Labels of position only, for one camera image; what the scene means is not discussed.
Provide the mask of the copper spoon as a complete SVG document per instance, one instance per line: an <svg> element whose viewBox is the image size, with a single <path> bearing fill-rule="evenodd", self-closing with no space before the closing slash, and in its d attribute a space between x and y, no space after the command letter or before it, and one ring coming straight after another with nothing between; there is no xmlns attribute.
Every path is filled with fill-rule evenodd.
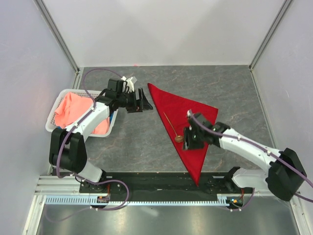
<svg viewBox="0 0 313 235"><path fill-rule="evenodd" d="M175 142L177 142L177 143L183 142L183 136L177 134L175 128L173 127L173 125L172 125L171 121L169 120L169 118L167 117L167 115L165 113L163 113L163 114L164 114L165 118L167 119L169 125L171 126L172 130L174 131L174 134L175 134L174 140L175 140Z"/></svg>

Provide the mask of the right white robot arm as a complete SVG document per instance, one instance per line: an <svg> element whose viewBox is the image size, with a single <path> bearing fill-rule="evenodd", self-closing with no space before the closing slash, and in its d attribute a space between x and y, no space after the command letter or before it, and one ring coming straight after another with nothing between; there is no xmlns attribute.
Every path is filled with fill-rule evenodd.
<svg viewBox="0 0 313 235"><path fill-rule="evenodd" d="M301 185L313 184L299 160L297 153L289 148L279 150L253 141L230 126L217 122L212 124L201 113L187 112L188 127L184 128L184 150L204 148L205 144L233 152L258 169L233 167L224 180L224 187L234 193L240 188L268 190L277 198L289 201Z"/></svg>

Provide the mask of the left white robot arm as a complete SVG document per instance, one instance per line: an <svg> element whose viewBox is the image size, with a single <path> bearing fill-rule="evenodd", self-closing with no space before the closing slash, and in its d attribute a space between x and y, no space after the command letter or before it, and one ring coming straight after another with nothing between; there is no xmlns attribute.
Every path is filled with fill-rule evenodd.
<svg viewBox="0 0 313 235"><path fill-rule="evenodd" d="M85 142L93 130L119 108L127 113L152 110L142 88L135 90L135 77L110 79L107 87L97 97L91 99L91 105L77 120L65 128L55 128L51 134L49 163L69 171L80 178L83 185L90 184L96 192L107 188L106 172L94 166L87 157Z"/></svg>

